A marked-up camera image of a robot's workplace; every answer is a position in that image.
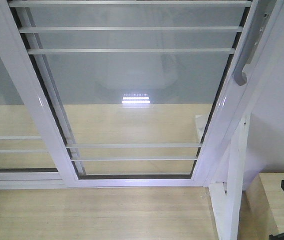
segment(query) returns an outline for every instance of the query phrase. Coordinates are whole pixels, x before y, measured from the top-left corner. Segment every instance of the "horizontal bar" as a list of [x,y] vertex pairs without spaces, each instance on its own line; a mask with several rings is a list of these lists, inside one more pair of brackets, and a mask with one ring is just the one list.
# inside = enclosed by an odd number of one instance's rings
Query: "horizontal bar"
[[143,172],[143,173],[130,173],[130,174],[127,174],[127,173],[104,173],[104,174],[88,174],[87,176],[113,176],[113,175],[116,175],[116,176],[155,176],[155,175],[189,175],[191,174],[190,172]]
[[74,7],[84,5],[191,5],[193,7],[250,7],[251,1],[10,1],[11,8]]
[[184,161],[197,160],[195,156],[151,156],[151,157],[105,157],[105,158],[71,158],[73,162],[106,162],[106,161]]
[[58,26],[21,27],[21,34],[65,33],[74,31],[192,31],[192,32],[231,32],[240,33],[241,26]]
[[73,53],[150,53],[150,54],[183,54],[183,53],[227,53],[233,54],[234,48],[174,48],[174,49],[97,49],[97,48],[54,48],[29,49],[29,55],[73,54]]
[[201,143],[68,144],[67,149],[200,148]]
[[47,153],[46,149],[8,149],[8,150],[0,150],[0,154],[28,154],[28,153]]
[[40,140],[41,136],[0,136],[0,140]]

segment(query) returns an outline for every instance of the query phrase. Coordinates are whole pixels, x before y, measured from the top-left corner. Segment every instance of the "white metal bar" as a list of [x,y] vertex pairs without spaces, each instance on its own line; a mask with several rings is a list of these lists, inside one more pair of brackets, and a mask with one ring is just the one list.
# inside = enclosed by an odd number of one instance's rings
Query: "white metal bar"
[[184,161],[196,160],[194,156],[150,156],[150,157],[102,157],[102,158],[71,158],[73,162],[104,162],[104,161]]
[[251,1],[11,1],[11,8],[73,7],[85,5],[187,5],[193,7],[250,7]]
[[78,179],[76,172],[5,0],[0,0],[0,58],[62,179],[72,186]]
[[67,33],[76,31],[192,31],[192,32],[226,32],[240,33],[241,26],[63,26],[63,27],[21,27],[21,34]]
[[248,115],[241,119],[231,139],[223,240],[237,239],[249,125]]
[[67,149],[134,149],[134,148],[200,148],[201,143],[119,143],[119,144],[68,144]]
[[40,140],[41,136],[0,136],[0,140]]
[[222,182],[211,183],[208,188],[211,196],[218,239],[222,240],[226,206],[224,184]]
[[6,149],[0,150],[0,154],[33,154],[33,153],[47,153],[46,149]]
[[29,49],[29,55],[74,54],[74,53],[149,53],[149,54],[197,54],[226,53],[233,54],[234,48],[167,48],[167,49],[105,49],[105,48],[54,48]]
[[58,172],[0,172],[0,181],[61,180]]

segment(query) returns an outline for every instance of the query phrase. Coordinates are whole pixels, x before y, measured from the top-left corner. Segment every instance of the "sliding glass door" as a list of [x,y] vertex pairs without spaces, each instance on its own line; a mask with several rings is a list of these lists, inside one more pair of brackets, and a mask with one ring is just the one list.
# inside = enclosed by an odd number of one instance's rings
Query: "sliding glass door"
[[79,179],[189,179],[250,1],[10,1]]

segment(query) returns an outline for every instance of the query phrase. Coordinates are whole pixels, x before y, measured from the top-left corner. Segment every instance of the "white aluminum frame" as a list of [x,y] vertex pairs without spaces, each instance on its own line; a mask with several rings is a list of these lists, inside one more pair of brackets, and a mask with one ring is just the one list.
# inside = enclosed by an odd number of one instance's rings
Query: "white aluminum frame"
[[[11,7],[41,6],[46,1],[12,1]],[[79,4],[80,1],[49,1],[50,4]],[[250,1],[169,1],[169,4],[192,4],[198,7],[204,5],[230,7],[243,4],[251,6],[246,25],[242,30],[242,36],[235,50],[233,61],[230,65],[225,84],[222,88],[216,109],[211,119],[203,147],[191,179],[97,179],[78,180],[71,159],[66,151],[49,105],[42,92],[36,73],[28,57],[27,50],[19,35],[14,19],[11,15],[8,3],[0,0],[0,57],[6,67],[17,91],[37,126],[39,133],[46,143],[47,149],[52,155],[54,163],[59,170],[61,178],[68,187],[159,187],[159,186],[207,186],[218,165],[218,156],[230,142],[239,121],[250,101],[252,92],[256,88],[258,79],[249,79],[245,86],[238,86],[232,79],[232,72],[243,50],[250,22],[252,21],[258,0]],[[86,4],[107,4],[108,1],[86,1]],[[112,1],[112,4],[167,4],[167,1]],[[260,53],[270,34],[270,30],[276,20],[278,12],[272,15],[260,45],[256,50]]]
[[0,0],[0,58],[28,108],[59,174],[70,186],[77,179],[75,170],[5,0]]
[[278,36],[282,34],[281,31],[272,32],[273,26],[284,2],[283,0],[277,0],[275,8],[273,9],[268,24],[264,29],[264,33],[251,60],[251,65],[254,63],[254,66],[251,66],[252,72],[247,73],[248,83],[243,86],[238,86],[233,79],[233,71],[243,50],[245,38],[248,33],[250,23],[252,22],[258,1],[259,0],[254,0],[252,3],[251,10],[248,14],[246,24],[208,127],[203,146],[198,157],[199,160],[197,161],[193,172],[192,179],[194,179],[195,185],[197,186],[208,187],[208,185],[213,181],[214,175],[222,159],[221,156],[223,156],[223,153],[229,145],[241,117],[244,114],[249,115],[253,109],[252,103],[255,104],[258,98],[255,91],[260,92],[258,89],[260,87],[259,83],[263,81],[262,78],[257,76],[260,76],[260,74],[265,70],[265,66],[268,64],[270,59],[268,51],[269,49],[271,51],[273,50],[272,45],[278,40]]

